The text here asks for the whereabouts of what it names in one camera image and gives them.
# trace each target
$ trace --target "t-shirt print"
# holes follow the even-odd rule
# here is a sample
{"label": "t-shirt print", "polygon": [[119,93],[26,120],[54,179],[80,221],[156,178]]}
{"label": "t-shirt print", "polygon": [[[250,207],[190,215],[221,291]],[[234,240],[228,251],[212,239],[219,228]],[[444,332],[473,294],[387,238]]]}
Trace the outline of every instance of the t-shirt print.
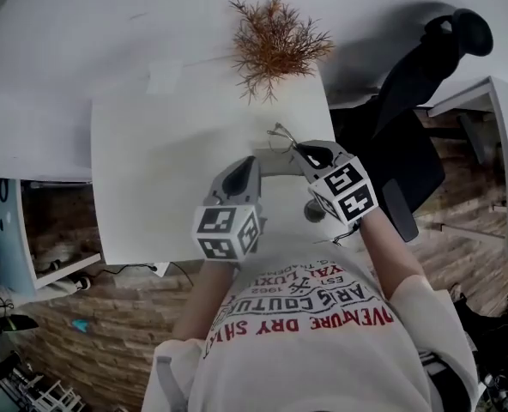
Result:
{"label": "t-shirt print", "polygon": [[227,297],[202,358],[214,346],[242,336],[385,327],[395,321],[379,294],[334,261],[291,264],[258,275],[247,288]]}

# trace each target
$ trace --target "black chair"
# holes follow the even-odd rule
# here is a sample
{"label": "black chair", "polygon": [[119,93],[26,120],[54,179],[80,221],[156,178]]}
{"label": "black chair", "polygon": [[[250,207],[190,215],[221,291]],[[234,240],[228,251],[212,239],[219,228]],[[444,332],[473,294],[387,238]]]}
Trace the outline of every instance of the black chair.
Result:
{"label": "black chair", "polygon": [[489,26],[469,9],[436,18],[425,31],[388,74],[378,96],[355,108],[330,110],[336,141],[359,156],[380,206],[405,241],[418,235],[412,213],[445,179],[413,108],[431,99],[466,53],[484,57],[493,49]]}

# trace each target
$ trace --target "chair backrest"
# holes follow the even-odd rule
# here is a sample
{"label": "chair backrest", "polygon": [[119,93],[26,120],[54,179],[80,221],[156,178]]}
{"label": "chair backrest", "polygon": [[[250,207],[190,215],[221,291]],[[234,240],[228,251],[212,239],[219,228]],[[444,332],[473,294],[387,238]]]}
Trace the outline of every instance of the chair backrest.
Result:
{"label": "chair backrest", "polygon": [[[451,29],[444,27],[446,22]],[[466,53],[482,57],[493,49],[490,27],[469,9],[435,18],[426,24],[425,30],[420,44],[385,79],[375,100],[378,118],[372,136],[402,112],[428,102]]]}

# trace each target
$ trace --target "dried plant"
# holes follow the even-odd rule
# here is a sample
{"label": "dried plant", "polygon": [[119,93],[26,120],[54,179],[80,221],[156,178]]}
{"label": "dried plant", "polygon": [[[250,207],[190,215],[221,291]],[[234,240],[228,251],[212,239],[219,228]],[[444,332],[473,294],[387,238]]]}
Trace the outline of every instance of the dried plant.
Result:
{"label": "dried plant", "polygon": [[249,102],[260,89],[263,101],[276,100],[275,84],[284,75],[313,75],[311,62],[328,54],[332,41],[328,32],[315,33],[316,22],[299,20],[297,9],[282,0],[270,0],[265,5],[229,2],[241,14],[234,43],[240,58],[236,67],[245,85],[243,96]]}

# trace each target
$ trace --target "white t-shirt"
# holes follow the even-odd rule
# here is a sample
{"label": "white t-shirt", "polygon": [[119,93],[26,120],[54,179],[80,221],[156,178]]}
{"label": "white t-shirt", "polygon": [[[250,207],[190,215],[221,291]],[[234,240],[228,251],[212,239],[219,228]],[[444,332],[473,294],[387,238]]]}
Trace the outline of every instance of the white t-shirt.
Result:
{"label": "white t-shirt", "polygon": [[[443,368],[438,391],[428,373]],[[475,409],[475,363],[449,295],[411,276],[387,301],[325,243],[252,255],[207,340],[157,347],[142,410],[434,411],[454,380]]]}

